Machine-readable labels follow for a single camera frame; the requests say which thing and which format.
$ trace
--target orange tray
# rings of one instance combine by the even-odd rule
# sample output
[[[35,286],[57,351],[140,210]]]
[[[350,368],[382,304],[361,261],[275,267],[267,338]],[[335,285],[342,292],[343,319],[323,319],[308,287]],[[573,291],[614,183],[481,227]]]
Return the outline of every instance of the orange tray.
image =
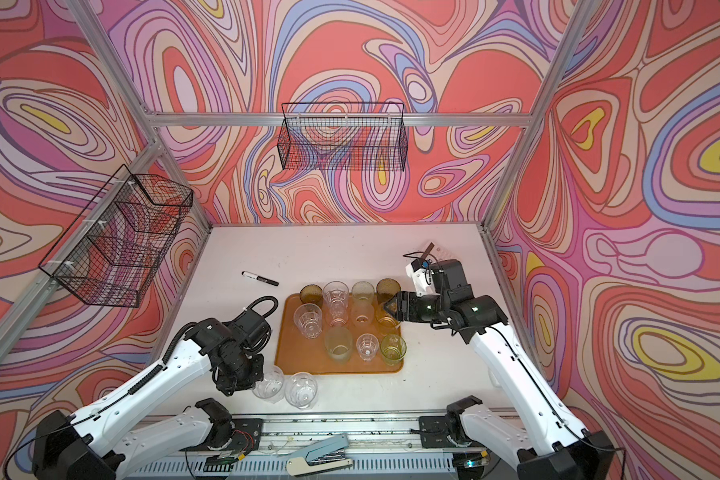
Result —
[[[286,375],[293,375],[298,372],[309,372],[312,374],[329,373],[395,373],[403,367],[403,361],[395,365],[387,365],[382,360],[382,354],[376,353],[373,360],[364,362],[355,348],[355,342],[363,333],[373,333],[379,341],[382,335],[379,331],[379,324],[375,320],[367,325],[360,326],[350,321],[346,327],[352,332],[352,355],[346,363],[335,362],[326,351],[323,343],[323,335],[326,332],[326,324],[323,323],[323,332],[315,339],[307,339],[293,322],[293,313],[301,306],[302,302],[298,294],[293,294],[286,299],[282,311],[282,324],[280,326],[280,337],[277,341],[277,354],[275,365],[280,367]],[[323,316],[327,315],[325,306]]]

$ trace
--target clear glass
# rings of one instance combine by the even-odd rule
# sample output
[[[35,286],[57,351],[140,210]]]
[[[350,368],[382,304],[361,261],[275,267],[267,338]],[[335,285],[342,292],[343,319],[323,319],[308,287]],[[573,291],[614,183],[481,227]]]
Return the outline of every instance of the clear glass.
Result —
[[[347,318],[349,318],[347,307],[341,303],[336,303],[328,307],[326,326],[344,326],[347,324]]]
[[[370,300],[353,300],[352,309],[349,311],[351,318],[358,325],[367,325],[375,317],[373,304]]]
[[[352,356],[352,333],[345,326],[329,328],[323,339],[328,356],[335,362],[347,362]]]
[[[387,313],[383,305],[376,307],[376,321],[378,322],[378,331],[382,337],[391,334],[400,335],[400,322]]]
[[[373,284],[368,282],[357,282],[352,286],[352,298],[354,300],[368,300],[373,302],[373,296],[376,290]]]
[[[317,338],[322,331],[322,310],[314,303],[305,303],[293,313],[293,322],[302,335],[308,339]]]
[[[322,289],[322,298],[330,306],[341,303],[346,308],[349,306],[349,287],[344,282],[331,282]]]
[[[382,353],[384,363],[387,365],[395,365],[403,360],[407,349],[403,337],[391,334],[384,337],[379,351]]]
[[[282,385],[286,377],[277,365],[264,366],[264,379],[259,380],[253,387],[253,395],[269,403],[278,403],[286,391]]]
[[[363,333],[358,337],[355,346],[358,349],[360,358],[365,362],[370,362],[378,352],[378,339],[372,333]]]
[[[296,408],[307,410],[315,406],[317,380],[307,372],[294,373],[286,380],[286,401]]]
[[[322,306],[322,288],[320,285],[307,285],[298,293],[298,298],[302,303],[314,303]]]
[[[392,278],[384,278],[376,283],[376,299],[379,303],[390,301],[400,291],[400,283]]]

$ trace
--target white table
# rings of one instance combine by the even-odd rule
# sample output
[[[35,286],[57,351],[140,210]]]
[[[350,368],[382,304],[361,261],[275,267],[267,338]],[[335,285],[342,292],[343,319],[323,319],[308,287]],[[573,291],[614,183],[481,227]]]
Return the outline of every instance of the white table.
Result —
[[[229,321],[256,298],[272,295],[281,305],[268,318],[272,339],[262,353],[265,363],[274,363],[282,303],[289,295],[309,283],[324,286],[341,280],[351,289],[356,281],[375,285],[385,277],[413,290],[404,273],[410,260],[402,255],[429,241],[461,261],[476,296],[490,295],[508,312],[478,228],[472,224],[223,226],[213,229],[176,321],[165,328],[170,328],[172,338],[187,322],[208,317]],[[243,270],[280,285],[245,278]],[[257,309],[265,311],[269,305]],[[402,336],[408,352],[399,372],[317,376],[318,400],[307,412],[442,410],[469,395],[490,408],[512,407],[504,392],[491,385],[488,368],[460,336],[413,323],[402,325]],[[233,415],[299,412],[285,399],[273,405],[250,391],[225,397],[206,375],[165,400],[154,415],[175,415],[208,397],[218,399]]]

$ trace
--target black wire basket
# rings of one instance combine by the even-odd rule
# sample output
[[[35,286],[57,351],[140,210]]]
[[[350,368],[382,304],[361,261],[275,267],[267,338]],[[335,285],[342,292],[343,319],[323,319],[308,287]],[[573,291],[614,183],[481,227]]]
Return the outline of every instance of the black wire basket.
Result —
[[[403,171],[403,112],[399,102],[284,103],[277,141],[282,168]]]
[[[87,305],[138,307],[192,198],[172,180],[132,174],[55,270],[40,269]]]

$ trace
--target robotic arm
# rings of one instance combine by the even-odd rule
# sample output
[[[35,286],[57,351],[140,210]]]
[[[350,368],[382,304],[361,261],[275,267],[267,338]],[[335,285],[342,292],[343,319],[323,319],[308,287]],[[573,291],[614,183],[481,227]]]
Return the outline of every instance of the robotic arm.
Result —
[[[474,297],[461,263],[430,262],[428,251],[406,267],[417,291],[398,293],[384,309],[401,322],[458,333],[488,364],[526,427],[512,426],[471,396],[448,406],[452,443],[480,442],[515,468],[520,480],[605,478],[616,451],[605,433],[590,434],[557,398],[495,300]]]
[[[252,308],[269,300],[269,312]],[[262,379],[263,356],[272,329],[266,321],[278,307],[264,296],[231,322],[209,318],[188,323],[163,358],[122,386],[71,416],[56,410],[40,421],[32,473],[39,480],[121,480],[138,468],[182,448],[225,447],[234,424],[230,413],[207,398],[184,413],[131,430],[165,398],[211,372],[216,388],[231,396]]]

